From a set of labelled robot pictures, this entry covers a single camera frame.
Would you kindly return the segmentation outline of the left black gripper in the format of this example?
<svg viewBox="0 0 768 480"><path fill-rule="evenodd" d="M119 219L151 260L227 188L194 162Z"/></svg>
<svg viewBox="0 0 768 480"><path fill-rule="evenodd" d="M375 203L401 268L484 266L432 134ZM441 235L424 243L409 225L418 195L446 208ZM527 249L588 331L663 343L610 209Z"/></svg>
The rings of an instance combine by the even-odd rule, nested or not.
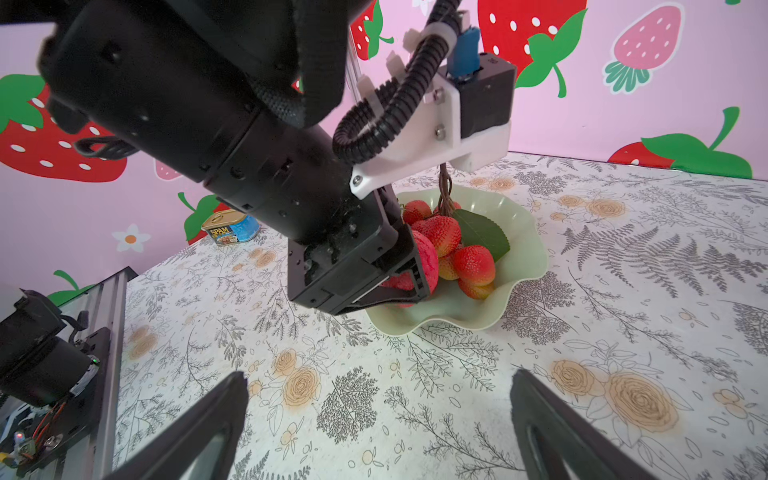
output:
<svg viewBox="0 0 768 480"><path fill-rule="evenodd" d="M288 240L287 296L339 315L432 295L432 242L402 220L391 186L363 199L319 127L261 114L203 162L206 189Z"/></svg>

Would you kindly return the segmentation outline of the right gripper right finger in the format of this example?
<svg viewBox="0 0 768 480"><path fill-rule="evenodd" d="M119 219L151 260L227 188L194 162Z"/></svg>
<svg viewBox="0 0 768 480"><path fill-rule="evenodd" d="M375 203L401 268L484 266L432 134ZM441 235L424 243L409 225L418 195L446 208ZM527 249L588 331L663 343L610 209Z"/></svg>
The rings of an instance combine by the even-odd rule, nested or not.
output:
<svg viewBox="0 0 768 480"><path fill-rule="evenodd" d="M530 479L650 479L528 370L512 377L511 420Z"/></svg>

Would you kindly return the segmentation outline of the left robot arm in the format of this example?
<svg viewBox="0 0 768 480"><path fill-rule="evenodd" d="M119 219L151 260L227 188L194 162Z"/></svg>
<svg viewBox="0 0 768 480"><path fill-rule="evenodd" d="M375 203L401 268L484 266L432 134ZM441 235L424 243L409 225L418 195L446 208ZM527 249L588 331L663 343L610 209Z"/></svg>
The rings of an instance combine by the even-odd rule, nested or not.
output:
<svg viewBox="0 0 768 480"><path fill-rule="evenodd" d="M5 1L1 21L55 24L38 68L76 150L143 151L289 242L289 298L332 315L427 299L426 257L390 185L361 196L355 167L404 130L454 45L440 1L402 77L333 134L349 26L363 1Z"/></svg>

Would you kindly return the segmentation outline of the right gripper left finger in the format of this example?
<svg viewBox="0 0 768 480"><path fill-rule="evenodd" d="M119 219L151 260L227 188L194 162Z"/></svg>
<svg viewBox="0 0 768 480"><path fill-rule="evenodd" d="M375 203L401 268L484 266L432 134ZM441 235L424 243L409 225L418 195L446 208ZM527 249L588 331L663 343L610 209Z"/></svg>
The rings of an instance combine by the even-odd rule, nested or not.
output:
<svg viewBox="0 0 768 480"><path fill-rule="evenodd" d="M245 424L247 382L225 377L110 479L226 479Z"/></svg>

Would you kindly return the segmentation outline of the red lychee bunch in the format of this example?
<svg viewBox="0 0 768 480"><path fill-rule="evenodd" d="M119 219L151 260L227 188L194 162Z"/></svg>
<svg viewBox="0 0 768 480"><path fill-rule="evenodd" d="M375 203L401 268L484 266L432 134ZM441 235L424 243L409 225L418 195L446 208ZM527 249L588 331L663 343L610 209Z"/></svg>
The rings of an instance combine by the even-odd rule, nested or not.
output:
<svg viewBox="0 0 768 480"><path fill-rule="evenodd" d="M453 198L453 179L445 165L439 167L436 205L411 200L401 205L401 213L408 227L432 242L432 292L441 281L456 283L473 300L494 292L497 263L509 253L510 241L496 222Z"/></svg>

